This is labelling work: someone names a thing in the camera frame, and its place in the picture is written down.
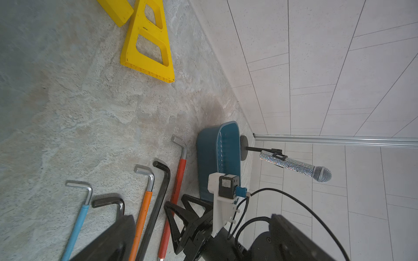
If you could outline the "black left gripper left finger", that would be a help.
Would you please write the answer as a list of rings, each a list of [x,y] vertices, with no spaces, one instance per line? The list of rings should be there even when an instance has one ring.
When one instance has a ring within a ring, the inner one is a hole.
[[[135,238],[135,220],[132,215],[120,217],[72,261],[128,261]]]

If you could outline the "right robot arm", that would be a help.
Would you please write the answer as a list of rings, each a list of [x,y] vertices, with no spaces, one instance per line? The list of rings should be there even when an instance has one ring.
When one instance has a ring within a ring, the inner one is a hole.
[[[269,232],[259,235],[246,249],[227,239],[222,228],[213,237],[213,203],[184,194],[180,207],[167,201],[164,211],[176,254],[184,253],[186,261],[275,261],[273,240]]]

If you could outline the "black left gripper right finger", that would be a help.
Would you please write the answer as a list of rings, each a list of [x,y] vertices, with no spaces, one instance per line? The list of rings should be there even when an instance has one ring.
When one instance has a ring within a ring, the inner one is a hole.
[[[278,261],[332,261],[333,258],[290,223],[273,214],[269,224],[273,252]]]

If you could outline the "large black hex key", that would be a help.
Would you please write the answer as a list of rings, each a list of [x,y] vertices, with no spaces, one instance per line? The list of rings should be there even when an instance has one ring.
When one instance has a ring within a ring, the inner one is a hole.
[[[149,242],[150,242],[152,234],[153,234],[153,230],[155,228],[155,224],[156,224],[160,209],[161,209],[162,204],[163,204],[163,200],[164,200],[166,192],[167,192],[167,188],[168,188],[168,185],[169,185],[169,182],[170,182],[170,178],[171,178],[170,168],[168,166],[166,166],[165,163],[156,159],[153,162],[153,166],[164,172],[164,179],[163,179],[162,185],[160,187],[156,202],[154,204],[154,208],[152,210],[147,229],[145,230],[144,239],[142,240],[142,243],[139,247],[139,250],[138,250],[138,253],[137,253],[137,256],[136,256],[136,261],[143,261],[144,260],[146,251],[147,251],[148,246],[149,246]]]

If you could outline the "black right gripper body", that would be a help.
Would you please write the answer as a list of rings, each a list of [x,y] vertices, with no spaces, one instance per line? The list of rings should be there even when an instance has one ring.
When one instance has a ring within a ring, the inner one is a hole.
[[[228,232],[222,228],[213,237],[212,212],[204,214],[189,223],[182,232],[183,253],[186,261],[238,261],[239,254],[245,255],[248,250],[241,244],[235,246],[234,239],[227,239]]]

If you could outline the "red handled hex key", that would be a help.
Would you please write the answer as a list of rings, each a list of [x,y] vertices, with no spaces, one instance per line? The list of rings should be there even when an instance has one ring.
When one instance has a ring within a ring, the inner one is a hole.
[[[184,172],[185,172],[185,168],[186,168],[187,145],[181,138],[179,138],[175,135],[172,135],[171,141],[182,147],[181,158],[180,158],[180,161],[179,161],[177,174],[176,174],[176,178],[175,178],[175,183],[174,183],[174,188],[173,188],[173,193],[172,193],[171,200],[170,200],[171,203],[177,204],[178,199],[179,199],[179,195],[180,195],[182,180],[183,180],[183,176],[184,176]],[[159,261],[164,261],[164,259],[166,257],[167,248],[168,248],[168,244],[169,244],[169,239],[170,239],[170,227],[169,227],[168,220],[166,220],[165,225],[164,225],[164,231],[163,231],[161,243],[160,243],[160,249],[159,249],[159,252],[158,252]]]

